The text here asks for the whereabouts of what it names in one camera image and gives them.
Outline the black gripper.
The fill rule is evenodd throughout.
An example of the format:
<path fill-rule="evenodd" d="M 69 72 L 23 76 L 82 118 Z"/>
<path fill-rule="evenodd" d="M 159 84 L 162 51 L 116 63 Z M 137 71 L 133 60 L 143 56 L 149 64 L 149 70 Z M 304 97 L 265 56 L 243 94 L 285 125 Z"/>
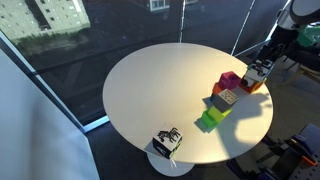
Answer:
<path fill-rule="evenodd" d="M 274 66 L 276 59 L 276 49 L 263 46 L 254 59 L 254 69 L 258 71 L 259 76 L 266 77 Z"/>

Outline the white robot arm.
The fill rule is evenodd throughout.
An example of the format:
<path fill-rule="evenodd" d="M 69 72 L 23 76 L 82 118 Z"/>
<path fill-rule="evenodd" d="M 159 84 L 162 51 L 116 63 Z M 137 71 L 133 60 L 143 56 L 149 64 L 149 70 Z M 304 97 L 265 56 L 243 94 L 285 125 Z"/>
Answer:
<path fill-rule="evenodd" d="M 320 0 L 290 0 L 277 15 L 277 26 L 271 40 L 264 45 L 248 66 L 246 75 L 262 82 L 276 60 L 282 56 L 318 72 L 320 69 L 319 26 Z"/>

